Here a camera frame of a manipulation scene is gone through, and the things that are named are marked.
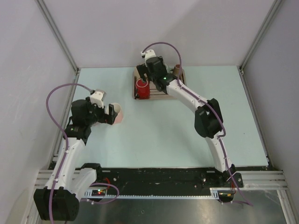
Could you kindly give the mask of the red ceramic mug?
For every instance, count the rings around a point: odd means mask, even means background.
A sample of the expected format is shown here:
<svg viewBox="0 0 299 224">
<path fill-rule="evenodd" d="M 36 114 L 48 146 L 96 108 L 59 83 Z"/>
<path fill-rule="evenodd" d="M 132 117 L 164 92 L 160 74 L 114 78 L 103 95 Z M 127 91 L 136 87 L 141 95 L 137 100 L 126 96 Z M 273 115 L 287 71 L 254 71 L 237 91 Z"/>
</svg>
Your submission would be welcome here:
<svg viewBox="0 0 299 224">
<path fill-rule="evenodd" d="M 147 80 L 142 78 L 137 79 L 135 83 L 135 97 L 137 99 L 149 99 L 150 98 L 150 84 Z"/>
</svg>

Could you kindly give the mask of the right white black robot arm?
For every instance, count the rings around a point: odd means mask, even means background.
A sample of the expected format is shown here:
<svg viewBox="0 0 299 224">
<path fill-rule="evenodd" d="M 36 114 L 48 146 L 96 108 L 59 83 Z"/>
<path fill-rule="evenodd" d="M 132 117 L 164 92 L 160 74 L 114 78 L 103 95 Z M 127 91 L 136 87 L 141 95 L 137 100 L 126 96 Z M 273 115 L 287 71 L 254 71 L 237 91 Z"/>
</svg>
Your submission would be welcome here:
<svg viewBox="0 0 299 224">
<path fill-rule="evenodd" d="M 142 55 L 142 58 L 145 63 L 137 66 L 141 79 L 153 82 L 158 91 L 178 99 L 194 113 L 194 128 L 206 140 L 214 167 L 219 171 L 216 175 L 217 184 L 227 187 L 233 182 L 234 186 L 239 188 L 240 184 L 234 178 L 235 166 L 230 162 L 223 143 L 226 130 L 218 101 L 201 97 L 186 87 L 179 77 L 167 72 L 161 56 Z"/>
</svg>

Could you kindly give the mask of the pink ceramic mug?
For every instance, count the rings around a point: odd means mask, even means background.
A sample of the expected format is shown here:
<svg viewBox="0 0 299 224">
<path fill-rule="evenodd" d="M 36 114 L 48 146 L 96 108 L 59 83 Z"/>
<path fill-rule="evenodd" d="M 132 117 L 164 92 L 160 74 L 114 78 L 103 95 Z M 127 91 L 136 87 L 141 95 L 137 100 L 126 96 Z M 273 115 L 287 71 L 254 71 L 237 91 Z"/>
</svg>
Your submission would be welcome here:
<svg viewBox="0 0 299 224">
<path fill-rule="evenodd" d="M 111 103 L 106 107 L 105 111 L 106 122 L 110 125 L 119 124 L 123 119 L 123 111 L 118 103 Z"/>
</svg>

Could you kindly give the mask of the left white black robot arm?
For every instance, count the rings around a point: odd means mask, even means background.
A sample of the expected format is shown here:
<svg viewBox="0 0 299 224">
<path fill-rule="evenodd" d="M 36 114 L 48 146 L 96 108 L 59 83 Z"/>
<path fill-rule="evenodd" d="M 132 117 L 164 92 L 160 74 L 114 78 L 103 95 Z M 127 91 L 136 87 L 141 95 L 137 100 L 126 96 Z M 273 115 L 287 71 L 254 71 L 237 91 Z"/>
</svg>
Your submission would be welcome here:
<svg viewBox="0 0 299 224">
<path fill-rule="evenodd" d="M 76 160 L 85 149 L 96 123 L 112 125 L 119 113 L 114 104 L 100 106 L 90 97 L 72 102 L 71 116 L 63 130 L 63 148 L 51 177 L 42 189 L 34 193 L 34 202 L 42 220 L 74 221 L 80 200 L 90 185 L 99 186 L 104 177 L 99 164 L 84 164 L 73 178 Z"/>
</svg>

